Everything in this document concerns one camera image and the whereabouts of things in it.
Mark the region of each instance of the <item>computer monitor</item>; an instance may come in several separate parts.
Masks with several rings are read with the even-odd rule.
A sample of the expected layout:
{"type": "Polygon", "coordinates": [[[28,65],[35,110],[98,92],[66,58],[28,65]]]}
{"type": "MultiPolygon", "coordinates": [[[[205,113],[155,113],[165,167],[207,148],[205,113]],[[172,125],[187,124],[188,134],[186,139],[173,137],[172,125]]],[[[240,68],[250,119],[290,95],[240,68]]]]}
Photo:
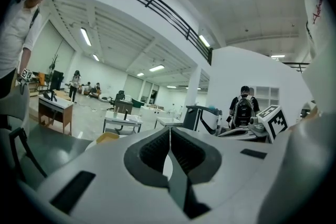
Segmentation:
{"type": "Polygon", "coordinates": [[[51,79],[51,83],[50,83],[50,90],[58,90],[61,87],[61,83],[63,81],[63,73],[62,72],[58,72],[58,71],[54,71],[54,73],[52,74],[53,77],[51,79]]]}
{"type": "Polygon", "coordinates": [[[267,109],[261,111],[257,117],[258,122],[262,123],[268,132],[271,143],[274,142],[278,133],[288,128],[285,114],[279,105],[269,106],[267,109]]]}

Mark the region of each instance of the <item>man with backpack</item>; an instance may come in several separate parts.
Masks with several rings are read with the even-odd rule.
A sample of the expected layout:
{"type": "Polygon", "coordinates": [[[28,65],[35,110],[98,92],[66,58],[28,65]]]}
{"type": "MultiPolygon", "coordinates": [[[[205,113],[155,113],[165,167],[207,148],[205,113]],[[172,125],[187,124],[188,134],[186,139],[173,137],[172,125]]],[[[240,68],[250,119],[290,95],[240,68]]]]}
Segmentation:
{"type": "Polygon", "coordinates": [[[260,108],[256,98],[250,96],[249,86],[243,86],[240,96],[234,97],[230,106],[231,129],[247,126],[250,118],[258,114],[260,108]]]}
{"type": "Polygon", "coordinates": [[[11,90],[16,74],[27,67],[41,28],[38,5],[42,0],[13,0],[0,28],[0,98],[11,90]],[[20,68],[17,70],[19,55],[20,68]]]}

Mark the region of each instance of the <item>ceiling light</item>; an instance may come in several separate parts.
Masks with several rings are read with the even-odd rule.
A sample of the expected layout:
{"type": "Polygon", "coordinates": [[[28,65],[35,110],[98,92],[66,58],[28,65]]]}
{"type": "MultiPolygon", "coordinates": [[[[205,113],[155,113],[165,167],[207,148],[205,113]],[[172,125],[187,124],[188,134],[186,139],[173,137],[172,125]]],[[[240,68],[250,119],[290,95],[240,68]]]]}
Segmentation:
{"type": "Polygon", "coordinates": [[[210,47],[210,44],[208,43],[208,41],[206,41],[206,39],[202,35],[200,35],[199,38],[206,47],[210,47]]]}
{"type": "Polygon", "coordinates": [[[94,54],[93,57],[95,58],[96,61],[99,62],[99,59],[98,59],[97,55],[94,54]]]}
{"type": "Polygon", "coordinates": [[[272,55],[271,58],[284,58],[285,55],[272,55]]]}
{"type": "Polygon", "coordinates": [[[86,32],[86,30],[84,28],[81,28],[80,31],[82,32],[82,35],[84,36],[84,39],[86,41],[86,43],[91,46],[91,42],[88,36],[88,33],[86,32]]]}
{"type": "Polygon", "coordinates": [[[160,69],[164,69],[164,66],[163,66],[163,65],[159,65],[159,66],[157,66],[157,67],[153,67],[153,68],[151,68],[149,71],[151,71],[151,72],[155,72],[155,71],[158,71],[158,70],[160,70],[160,69]]]}

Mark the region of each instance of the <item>woman standing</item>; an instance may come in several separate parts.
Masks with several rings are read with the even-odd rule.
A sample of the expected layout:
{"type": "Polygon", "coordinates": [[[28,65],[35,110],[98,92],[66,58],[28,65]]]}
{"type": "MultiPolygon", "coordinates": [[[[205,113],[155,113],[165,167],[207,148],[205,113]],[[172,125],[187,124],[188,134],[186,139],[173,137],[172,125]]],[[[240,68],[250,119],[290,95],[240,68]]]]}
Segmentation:
{"type": "Polygon", "coordinates": [[[73,74],[74,77],[70,81],[70,93],[69,97],[71,98],[72,96],[72,101],[75,101],[75,95],[79,86],[79,79],[80,79],[80,73],[79,70],[76,70],[75,74],[73,74]]]}

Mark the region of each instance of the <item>black strap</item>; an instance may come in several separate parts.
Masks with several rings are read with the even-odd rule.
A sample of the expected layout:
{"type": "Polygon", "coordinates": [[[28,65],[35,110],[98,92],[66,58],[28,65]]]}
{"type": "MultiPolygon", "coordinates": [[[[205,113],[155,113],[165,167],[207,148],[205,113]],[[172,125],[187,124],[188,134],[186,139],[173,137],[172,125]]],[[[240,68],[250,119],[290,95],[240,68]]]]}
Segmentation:
{"type": "Polygon", "coordinates": [[[34,15],[33,15],[33,19],[32,19],[32,21],[31,21],[31,23],[30,23],[29,29],[31,29],[31,27],[33,26],[34,21],[35,21],[37,15],[38,15],[39,13],[40,13],[40,9],[37,8],[36,11],[35,11],[35,13],[34,13],[34,15]]]}

